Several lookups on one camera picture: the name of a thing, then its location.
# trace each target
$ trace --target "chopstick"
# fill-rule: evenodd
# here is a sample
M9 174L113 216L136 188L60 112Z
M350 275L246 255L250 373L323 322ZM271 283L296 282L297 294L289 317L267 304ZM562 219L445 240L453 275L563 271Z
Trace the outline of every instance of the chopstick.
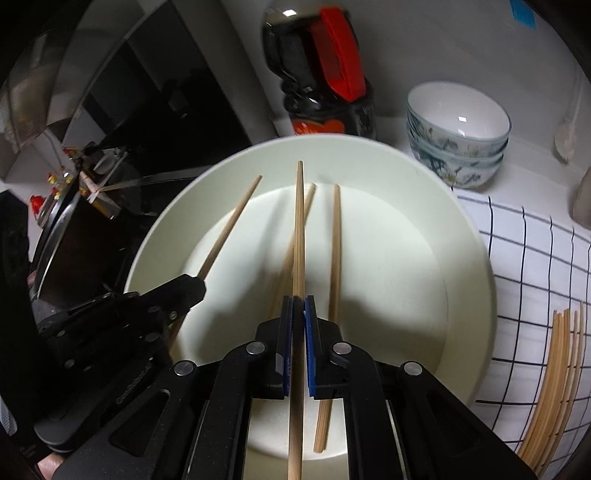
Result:
M549 459L558 448L579 383L584 337L581 336L582 318L579 321L577 313L574 316L573 330L571 336L570 309L565 310L564 314L554 312L542 390L527 435L519 449L521 459L538 476L545 471Z
M340 272L341 272L341 210L340 210L340 186L335 185L335 199L333 204L333 233L332 233L332 258L330 267L330 294L329 294L329 320L338 323L339 299L340 299ZM318 418L316 420L316 437L314 439L314 451L324 452L328 440L330 413L332 412L332 399L320 400Z
M546 364L546 373L544 375L544 379L542 381L542 388L540 390L540 395L538 397L538 404L534 410L533 418L531 419L530 425L527 429L527 433L525 434L525 439L521 443L519 447L518 456L527 463L530 467L532 467L531 461L531 449L530 443L532 441L532 437L534 437L534 432L536 427L538 426L538 418L540 417L542 407L544 405L544 399L547 396L548 386L550 384L550 379L553 376L553 368L554 364L556 363L556 355L557 355L557 344L558 344L558 332L559 332L559 324L560 316L557 311L554 311L552 315L552 331L550 333L550 347L548 349L548 362Z
M310 208L312 207L312 201L314 200L314 194L316 193L316 184L310 184L308 191L306 192L306 200L304 201L304 224L308 220ZM291 236L289 247L285 251L285 257L283 259L283 265L281 266L281 273L277 279L275 293L269 304L269 313L267 318L274 318L277 311L281 308L283 301L283 295L287 291L287 282L293 281L293 268L294 268L294 243L296 234L295 231Z
M212 269L213 263L216 261L216 258L219 255L220 251L222 250L222 247L226 243L226 240L228 240L230 233L232 233L232 229L234 228L234 226L236 225L236 222L240 218L240 215L244 211L246 204L251 199L252 194L255 193L255 190L258 187L261 180L262 180L261 175L256 177L255 180L252 182L252 185L250 186L250 188L246 191L244 196L241 198L240 202L238 202L238 205L236 205L234 212L232 213L232 215L230 216L230 218L226 222L226 225L224 225L222 232L219 234L216 242L213 244L212 249L209 251L205 261L203 262L203 265L201 266L201 269L199 270L199 273L197 274L197 278L200 278L201 280L205 280L205 278L207 277L207 274ZM178 331L182 327L184 319L185 319L185 316L179 318L176 322L174 322L173 324L170 325L169 331L168 331L168 333L169 333L168 342L167 342L169 348L172 347L172 345L174 344L174 341L177 339Z
M566 381L566 388L564 390L564 395L562 398L562 405L560 413L556 419L556 423L560 421L560 425L556 430L556 436L554 439L551 439L551 442L547 446L547 451L544 452L539 464L538 469L536 471L538 477L542 477L544 475L550 460L554 457L556 449L560 444L560 440L562 439L562 435L564 435L564 430L566 428L566 424L569 421L570 413L573 409L574 398L577 394L577 389L579 387L579 379L581 376L581 361L583 358L583 341L584 341L584 320L583 320L583 303L580 304L580 315L577 315L579 312L575 311L574 313L574 328L573 328L573 336L572 336L572 344L571 344L571 353L570 353L570 366L569 366L569 373L567 376Z
M301 480L304 433L303 302L306 295L306 249L304 239L304 164L301 161L297 163L295 199L293 296L299 311L294 312L293 315L287 480Z
M559 330L559 354L557 366L550 378L551 390L548 398L547 407L545 408L545 415L540 417L541 424L539 434L535 437L533 442L532 467L535 469L538 462L544 453L544 447L550 439L553 431L554 421L558 415L560 408L560 400L564 393L564 385L566 383L567 368L569 363L569 330L570 330L570 309L564 311L561 316L560 330Z

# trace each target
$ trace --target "blue gripper pad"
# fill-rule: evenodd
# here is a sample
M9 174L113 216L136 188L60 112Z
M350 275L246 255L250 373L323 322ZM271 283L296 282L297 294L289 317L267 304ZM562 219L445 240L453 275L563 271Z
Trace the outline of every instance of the blue gripper pad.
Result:
M316 395L316 357L314 356L314 345L312 341L312 318L310 300L306 297L304 301L304 315L306 321L306 360L308 366L308 391L310 396Z
M290 378L291 378L291 329L293 324L294 300L290 297L287 307L287 332L285 335L285 355L283 356L283 394L290 396Z

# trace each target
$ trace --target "red cap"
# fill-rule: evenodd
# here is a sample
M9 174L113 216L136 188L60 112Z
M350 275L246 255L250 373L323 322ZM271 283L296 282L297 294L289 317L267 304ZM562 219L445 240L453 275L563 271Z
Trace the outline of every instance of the red cap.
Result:
M349 22L338 7L320 9L320 20L310 26L324 78L348 102L366 93L361 58Z
M39 215L39 210L41 210L41 207L43 206L43 202L45 202L45 197L42 197L40 195L31 196L29 203L31 204L31 208L33 209L33 213L35 214L35 218L37 218L37 215Z

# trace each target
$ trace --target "metal screw head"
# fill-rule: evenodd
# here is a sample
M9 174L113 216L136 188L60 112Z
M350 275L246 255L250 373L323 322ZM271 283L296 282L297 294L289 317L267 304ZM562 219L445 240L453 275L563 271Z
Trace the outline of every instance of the metal screw head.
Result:
M155 340L158 340L158 337L160 336L159 333L157 332L151 332L148 335L146 335L146 338L144 339L146 342L148 343L152 343Z
M333 352L337 355L347 355L351 353L351 346L347 342L339 342L333 345Z
M416 362L408 362L404 364L404 371L409 375L420 375L423 373L423 367Z
M174 366L174 373L179 377L184 377L193 371L193 363L187 360L182 360Z
M251 355L258 355L259 353L263 353L265 348L267 347L262 342L251 342L246 346L246 351Z

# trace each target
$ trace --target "white wall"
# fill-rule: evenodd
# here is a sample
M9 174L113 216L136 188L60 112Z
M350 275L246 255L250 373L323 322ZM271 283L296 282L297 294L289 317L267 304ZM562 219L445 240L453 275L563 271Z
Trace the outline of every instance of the white wall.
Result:
M56 150L60 153L59 141L51 134L50 136ZM31 144L25 146L8 172L6 180L0 180L0 192L10 190L28 206L29 260L33 258L35 247L41 235L41 229L37 225L29 199L32 195L47 197L51 192L51 185L47 181L47 175L48 173L59 172L56 154L49 142L50 140L45 135L40 135ZM72 162L65 154L60 153L60 158L66 168L73 168Z
M222 0L269 102L285 116L279 80L267 68L261 24L269 0ZM291 2L290 8L306 3ZM537 29L516 22L508 0L341 0L359 39L365 74L380 116L403 116L408 90L431 79L468 83L500 102L513 134L550 150L573 95L576 61L540 17ZM574 162L591 166L591 88L585 80L579 149Z

